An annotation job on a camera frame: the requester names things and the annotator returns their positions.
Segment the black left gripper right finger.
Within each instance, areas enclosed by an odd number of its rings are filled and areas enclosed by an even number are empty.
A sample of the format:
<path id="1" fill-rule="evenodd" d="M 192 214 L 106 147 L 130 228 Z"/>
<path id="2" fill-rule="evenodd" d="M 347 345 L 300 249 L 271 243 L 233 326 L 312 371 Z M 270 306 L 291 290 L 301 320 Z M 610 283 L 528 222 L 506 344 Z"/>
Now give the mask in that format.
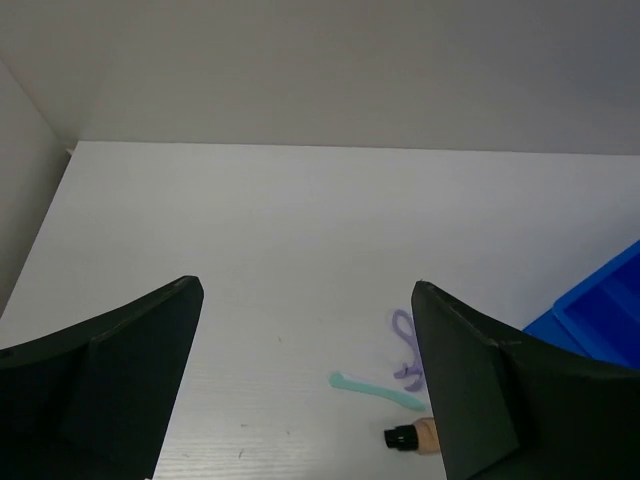
<path id="1" fill-rule="evenodd" d="M 436 285 L 411 308 L 450 479 L 635 479 L 639 374 L 538 340 Z"/>

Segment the beige foundation bottle black cap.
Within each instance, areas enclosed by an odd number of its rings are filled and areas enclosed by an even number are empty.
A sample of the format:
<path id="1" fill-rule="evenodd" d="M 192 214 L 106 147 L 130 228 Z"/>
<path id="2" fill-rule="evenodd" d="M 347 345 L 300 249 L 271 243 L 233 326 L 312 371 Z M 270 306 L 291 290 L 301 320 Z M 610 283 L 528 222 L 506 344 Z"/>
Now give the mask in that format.
<path id="1" fill-rule="evenodd" d="M 411 424 L 399 425 L 384 431 L 387 448 L 400 452 L 431 455 L 441 451 L 435 420 L 424 417 Z"/>

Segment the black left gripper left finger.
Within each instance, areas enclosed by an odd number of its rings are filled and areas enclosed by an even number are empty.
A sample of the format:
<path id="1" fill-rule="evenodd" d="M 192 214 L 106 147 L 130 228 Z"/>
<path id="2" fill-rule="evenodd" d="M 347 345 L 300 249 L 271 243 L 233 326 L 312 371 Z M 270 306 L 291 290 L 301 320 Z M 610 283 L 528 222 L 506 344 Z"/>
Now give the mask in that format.
<path id="1" fill-rule="evenodd" d="M 152 478 L 202 304 L 183 276 L 2 349 L 2 478 Z"/>

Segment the purple eyelash curler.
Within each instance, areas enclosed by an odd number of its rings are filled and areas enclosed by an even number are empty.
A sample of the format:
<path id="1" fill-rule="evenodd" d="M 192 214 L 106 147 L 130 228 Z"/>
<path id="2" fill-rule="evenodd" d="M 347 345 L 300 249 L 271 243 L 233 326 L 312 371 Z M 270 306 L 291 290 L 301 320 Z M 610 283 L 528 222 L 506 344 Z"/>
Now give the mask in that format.
<path id="1" fill-rule="evenodd" d="M 403 362 L 393 376 L 397 380 L 407 381 L 404 386 L 407 392 L 420 392 L 426 386 L 426 381 L 413 317 L 403 309 L 396 309 L 391 315 L 391 327 L 410 353 L 410 359 Z"/>

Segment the mint green makeup spatula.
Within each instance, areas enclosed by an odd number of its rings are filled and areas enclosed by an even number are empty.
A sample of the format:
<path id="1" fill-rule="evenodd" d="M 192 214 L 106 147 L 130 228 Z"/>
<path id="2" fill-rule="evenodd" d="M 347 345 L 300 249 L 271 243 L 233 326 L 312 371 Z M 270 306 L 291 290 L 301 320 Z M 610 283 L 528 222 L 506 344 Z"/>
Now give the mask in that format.
<path id="1" fill-rule="evenodd" d="M 328 382 L 332 388 L 383 398 L 409 410 L 426 412 L 430 409 L 429 404 L 410 394 L 354 380 L 341 372 L 332 372 Z"/>

